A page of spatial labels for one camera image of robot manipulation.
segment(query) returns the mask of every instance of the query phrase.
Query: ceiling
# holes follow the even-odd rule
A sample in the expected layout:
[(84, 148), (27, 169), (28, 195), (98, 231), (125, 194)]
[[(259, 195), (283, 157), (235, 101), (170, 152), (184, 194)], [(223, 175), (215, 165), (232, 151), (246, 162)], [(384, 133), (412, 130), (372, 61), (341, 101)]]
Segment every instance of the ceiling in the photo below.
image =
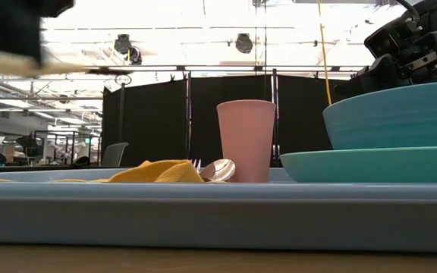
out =
[[(317, 4), (291, 0), (268, 0), (259, 8), (252, 0), (114, 0), (113, 5), (95, 0), (75, 2), (75, 7), (60, 17), (42, 22), (47, 61), (128, 67), (126, 56), (116, 53), (113, 45), (118, 34), (129, 34), (143, 56), (143, 65), (133, 66), (139, 71), (131, 75), (132, 85), (168, 81), (170, 75), (180, 79), (182, 72), (173, 71), (176, 65), (200, 70), (191, 72), (192, 77), (251, 74), (254, 65), (277, 68), (280, 74), (313, 76), (314, 71), (323, 70), (320, 21), (326, 64), (342, 66), (341, 73), (332, 73), (332, 77), (347, 79), (351, 71), (373, 62), (363, 46), (364, 39), (404, 12), (401, 6), (376, 7), (367, 0), (360, 1), (363, 4), (323, 4), (321, 20)], [(254, 44), (250, 54), (235, 48), (239, 33), (250, 35)], [(200, 67), (210, 65), (241, 67)], [(219, 71), (231, 69), (240, 71)], [(0, 75), (0, 81), (45, 97), (95, 97), (102, 96), (104, 86), (118, 88), (114, 77), (85, 74), (39, 79)], [(102, 102), (47, 102), (45, 107), (100, 109)]]

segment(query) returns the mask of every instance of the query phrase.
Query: table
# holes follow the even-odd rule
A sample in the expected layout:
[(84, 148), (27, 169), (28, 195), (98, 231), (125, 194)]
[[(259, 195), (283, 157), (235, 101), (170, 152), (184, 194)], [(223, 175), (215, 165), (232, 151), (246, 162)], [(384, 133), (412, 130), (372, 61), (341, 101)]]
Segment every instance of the table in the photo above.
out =
[(437, 273), (437, 256), (0, 245), (11, 273)]

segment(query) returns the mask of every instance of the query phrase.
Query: pink cup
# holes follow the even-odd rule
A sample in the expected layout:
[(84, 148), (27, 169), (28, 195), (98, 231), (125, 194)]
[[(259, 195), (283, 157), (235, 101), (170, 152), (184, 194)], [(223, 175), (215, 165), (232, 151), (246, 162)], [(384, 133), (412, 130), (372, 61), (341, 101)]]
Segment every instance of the pink cup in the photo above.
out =
[(276, 105), (263, 100), (239, 100), (217, 106), (222, 154), (235, 163), (232, 182), (269, 181)]

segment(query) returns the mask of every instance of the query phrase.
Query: black curtain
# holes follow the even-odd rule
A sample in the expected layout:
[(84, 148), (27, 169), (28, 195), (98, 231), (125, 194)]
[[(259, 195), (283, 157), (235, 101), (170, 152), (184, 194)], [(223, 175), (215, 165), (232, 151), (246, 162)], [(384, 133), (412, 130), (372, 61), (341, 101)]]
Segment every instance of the black curtain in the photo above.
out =
[(120, 91), (111, 92), (104, 87), (102, 100), (101, 159), (107, 146), (118, 142)]
[(238, 99), (271, 101), (270, 76), (193, 78), (190, 82), (190, 157), (207, 165), (222, 158), (217, 105)]
[(186, 105), (186, 80), (126, 88), (121, 165), (185, 158)]
[[(342, 82), (330, 80), (331, 90)], [(322, 116), (328, 106), (325, 80), (278, 75), (278, 104), (281, 154), (332, 149)]]

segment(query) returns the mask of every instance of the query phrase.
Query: teal bowl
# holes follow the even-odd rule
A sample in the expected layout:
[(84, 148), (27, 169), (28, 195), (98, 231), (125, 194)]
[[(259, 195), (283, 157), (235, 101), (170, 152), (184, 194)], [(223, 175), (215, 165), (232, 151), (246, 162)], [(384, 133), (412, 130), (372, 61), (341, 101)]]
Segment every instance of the teal bowl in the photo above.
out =
[(303, 183), (437, 183), (437, 147), (295, 152), (281, 162)]
[(437, 83), (345, 99), (323, 117), (333, 149), (437, 146)]

